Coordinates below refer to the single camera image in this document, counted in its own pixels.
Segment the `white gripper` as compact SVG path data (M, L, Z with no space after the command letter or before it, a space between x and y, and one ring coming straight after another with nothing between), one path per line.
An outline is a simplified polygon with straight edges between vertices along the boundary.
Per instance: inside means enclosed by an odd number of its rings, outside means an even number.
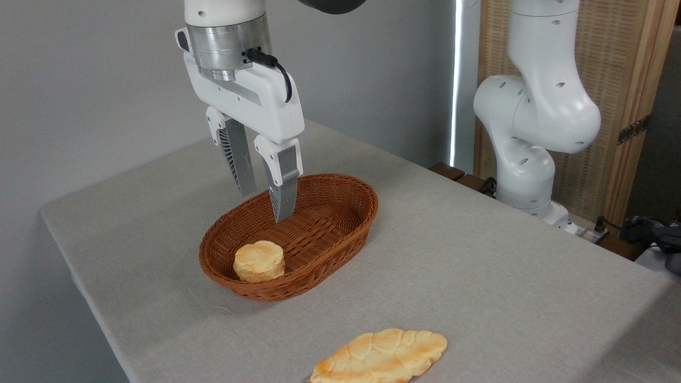
M275 221L286 220L296 208L297 180L303 175L295 138L305 123L294 80L286 102L285 80L277 69L253 63L236 71L234 81L216 81L200 73L192 54L183 56L197 97L209 105L206 119L212 140L223 151L241 195L257 191L246 126L260 134L254 143L263 159Z

